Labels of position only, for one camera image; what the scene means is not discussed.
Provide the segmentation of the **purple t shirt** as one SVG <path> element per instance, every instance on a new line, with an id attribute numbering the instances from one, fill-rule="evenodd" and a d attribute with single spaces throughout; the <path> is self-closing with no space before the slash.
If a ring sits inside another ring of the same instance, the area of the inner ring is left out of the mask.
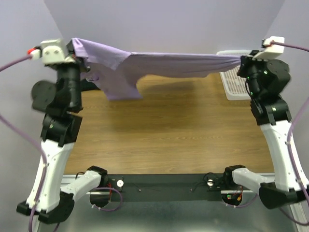
<path id="1" fill-rule="evenodd" d="M 138 81 L 146 75 L 204 78 L 240 65 L 239 56 L 128 52 L 101 43 L 72 38 L 77 57 L 90 67 L 81 74 L 109 100 L 139 99 Z"/>

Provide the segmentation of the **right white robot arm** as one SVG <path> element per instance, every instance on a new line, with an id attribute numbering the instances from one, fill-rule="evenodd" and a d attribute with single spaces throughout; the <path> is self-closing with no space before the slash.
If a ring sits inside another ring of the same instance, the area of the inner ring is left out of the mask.
<path id="1" fill-rule="evenodd" d="M 241 56 L 238 76 L 246 79 L 251 112 L 271 154 L 274 179 L 256 174 L 243 165 L 225 168 L 222 184 L 227 189 L 243 186 L 259 195 L 268 209 L 299 203 L 309 195 L 309 180 L 289 132 L 292 117 L 281 92 L 291 80 L 287 63 L 276 55 L 253 50 Z"/>

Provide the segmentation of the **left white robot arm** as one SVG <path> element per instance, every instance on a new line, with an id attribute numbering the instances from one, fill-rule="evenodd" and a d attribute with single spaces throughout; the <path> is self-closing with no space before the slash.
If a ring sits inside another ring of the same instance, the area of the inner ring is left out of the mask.
<path id="1" fill-rule="evenodd" d="M 39 150 L 42 154 L 29 197 L 18 204 L 17 212 L 37 216 L 45 224 L 64 222 L 75 202 L 88 191 L 104 190 L 108 182 L 105 169 L 91 166 L 65 187 L 64 169 L 77 140 L 82 118 L 81 73 L 90 69 L 79 54 L 75 40 L 64 45 L 60 39 L 47 40 L 30 50 L 44 66 L 56 71 L 56 81 L 38 81 L 31 90 L 32 108 L 44 113 Z"/>

